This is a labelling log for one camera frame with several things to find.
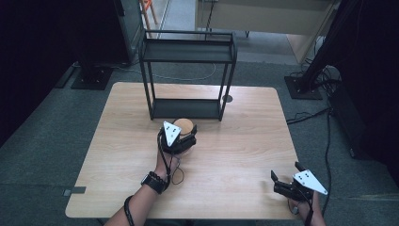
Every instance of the wristband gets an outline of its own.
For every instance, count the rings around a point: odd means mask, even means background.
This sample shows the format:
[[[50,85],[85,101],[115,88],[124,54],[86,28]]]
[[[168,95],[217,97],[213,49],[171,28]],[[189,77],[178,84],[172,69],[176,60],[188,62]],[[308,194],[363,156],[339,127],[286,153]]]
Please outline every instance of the wristband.
[[[141,181],[141,185],[147,185],[158,194],[162,194],[162,192],[166,189],[166,183],[162,180],[155,172],[151,171],[147,174],[143,180]]]

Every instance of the hand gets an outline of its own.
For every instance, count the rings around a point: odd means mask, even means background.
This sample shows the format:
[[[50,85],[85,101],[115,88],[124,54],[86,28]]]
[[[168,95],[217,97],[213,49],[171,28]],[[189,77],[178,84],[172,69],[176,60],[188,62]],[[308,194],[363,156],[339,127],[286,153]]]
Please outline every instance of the hand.
[[[167,160],[168,166],[170,165],[170,172],[173,173],[174,170],[179,166],[180,159],[182,154],[171,155],[169,153],[163,152],[165,159]],[[161,177],[164,181],[167,180],[167,168],[165,167],[164,159],[162,158],[161,153],[158,151],[158,155],[156,157],[156,167],[154,171],[159,177]]]
[[[288,203],[290,205],[290,208],[293,209],[295,206],[299,210],[299,215],[301,216],[302,220],[305,221],[306,217],[308,216],[308,213],[310,211],[310,207],[307,202],[298,202],[292,199],[288,200]],[[319,202],[319,194],[317,191],[313,192],[313,199],[312,199],[312,204],[311,207],[313,209],[313,217],[311,219],[311,225],[312,226],[319,226],[319,225],[326,225],[322,212],[320,210],[320,202]]]

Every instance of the desk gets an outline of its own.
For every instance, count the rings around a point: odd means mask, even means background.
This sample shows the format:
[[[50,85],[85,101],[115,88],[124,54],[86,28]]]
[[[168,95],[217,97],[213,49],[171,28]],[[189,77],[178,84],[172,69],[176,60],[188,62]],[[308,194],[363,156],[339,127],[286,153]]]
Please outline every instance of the desk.
[[[209,98],[219,91],[217,86],[155,87],[168,98]],[[270,170],[285,182],[296,173],[277,92],[231,87],[230,94],[223,121],[193,120],[197,144],[183,156],[184,181],[170,185],[149,218],[295,218],[270,179]],[[110,218],[121,208],[155,167],[162,124],[150,120],[143,84],[115,84],[75,184],[86,186],[86,192],[71,195],[66,215]]]
[[[288,34],[301,63],[325,26],[338,0],[217,0],[210,28]],[[206,27],[211,3],[196,0],[195,27]]]

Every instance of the white triangle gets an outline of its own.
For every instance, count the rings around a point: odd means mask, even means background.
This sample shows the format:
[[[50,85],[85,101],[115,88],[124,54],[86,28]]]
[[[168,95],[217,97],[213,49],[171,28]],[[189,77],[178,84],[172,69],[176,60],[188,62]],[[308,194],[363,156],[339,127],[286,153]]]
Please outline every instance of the white triangle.
[[[174,124],[164,121],[165,136],[167,137],[168,146],[170,147],[174,140],[179,136],[182,129]]]
[[[326,189],[322,186],[322,184],[320,184],[317,178],[313,175],[313,173],[311,173],[311,171],[308,169],[295,174],[294,179],[309,189],[318,191],[319,193],[322,193],[324,195],[328,193]]]

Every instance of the metal shelf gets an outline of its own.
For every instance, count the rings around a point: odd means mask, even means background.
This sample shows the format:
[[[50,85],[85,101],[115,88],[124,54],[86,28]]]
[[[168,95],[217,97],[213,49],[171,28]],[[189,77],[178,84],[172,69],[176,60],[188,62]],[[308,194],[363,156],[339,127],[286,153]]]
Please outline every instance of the metal shelf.
[[[203,37],[204,40],[148,39],[149,33],[175,34],[179,37],[197,35],[197,37]],[[138,55],[151,120],[154,118],[188,118],[219,119],[222,121],[227,101],[227,98],[222,100],[222,96],[229,96],[237,60],[234,33],[149,30],[143,32],[141,40],[138,46]],[[224,64],[218,97],[214,99],[156,98],[152,79],[153,62]],[[152,91],[151,95],[149,83],[147,82],[146,64]]]

